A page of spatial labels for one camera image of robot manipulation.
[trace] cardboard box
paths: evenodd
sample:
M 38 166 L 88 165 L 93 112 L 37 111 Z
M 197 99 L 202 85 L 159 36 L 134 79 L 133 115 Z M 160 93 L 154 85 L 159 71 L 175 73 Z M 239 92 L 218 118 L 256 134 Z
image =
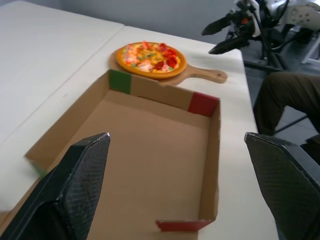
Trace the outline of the cardboard box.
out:
M 218 98 L 109 70 L 26 156 L 49 172 L 102 132 L 111 142 L 88 240 L 194 240 L 216 219 Z

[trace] cardboard flap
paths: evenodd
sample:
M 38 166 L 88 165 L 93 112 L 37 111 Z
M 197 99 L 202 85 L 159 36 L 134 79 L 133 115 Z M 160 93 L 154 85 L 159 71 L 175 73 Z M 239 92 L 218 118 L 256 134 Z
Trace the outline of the cardboard flap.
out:
M 158 228 L 163 232 L 197 232 L 212 223 L 212 220 L 156 220 Z

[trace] white table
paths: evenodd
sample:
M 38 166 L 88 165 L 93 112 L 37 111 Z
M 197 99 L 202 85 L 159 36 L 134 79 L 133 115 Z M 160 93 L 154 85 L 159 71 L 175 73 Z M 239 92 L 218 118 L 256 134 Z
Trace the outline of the white table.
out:
M 0 7 L 0 144 L 123 26 L 25 1 Z
M 199 232 L 199 239 L 278 240 L 273 216 L 261 195 L 244 143 L 245 133 L 255 132 L 256 125 L 241 52 L 209 55 L 212 44 L 129 26 L 122 28 L 0 146 L 0 156 L 14 162 L 6 175 L 14 183 L 10 188 L 1 185 L 1 191 L 5 190 L 7 195 L 1 194 L 0 203 L 15 203 L 36 179 L 23 158 L 24 153 L 108 70 L 107 59 L 114 50 L 141 40 L 165 42 L 182 51 L 191 65 L 222 70 L 229 76 L 224 84 L 189 78 L 179 85 L 221 98 L 218 216 Z

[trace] white robot part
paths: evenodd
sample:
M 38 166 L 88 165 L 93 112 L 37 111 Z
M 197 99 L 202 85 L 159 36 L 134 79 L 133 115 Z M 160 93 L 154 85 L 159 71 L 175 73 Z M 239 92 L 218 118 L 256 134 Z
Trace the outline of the white robot part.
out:
M 307 28 L 313 31 L 320 29 L 320 5 L 311 1 L 297 1 L 295 4 L 290 4 L 281 24 L 299 25 L 302 28 Z

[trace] box wall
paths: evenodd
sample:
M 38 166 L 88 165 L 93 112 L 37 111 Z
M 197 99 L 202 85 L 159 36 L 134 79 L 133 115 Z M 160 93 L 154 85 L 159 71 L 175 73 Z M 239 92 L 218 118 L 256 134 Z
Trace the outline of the box wall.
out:
M 108 73 L 102 75 L 73 104 L 59 120 L 26 153 L 26 157 L 40 168 L 47 170 L 75 134 L 95 106 L 109 90 Z

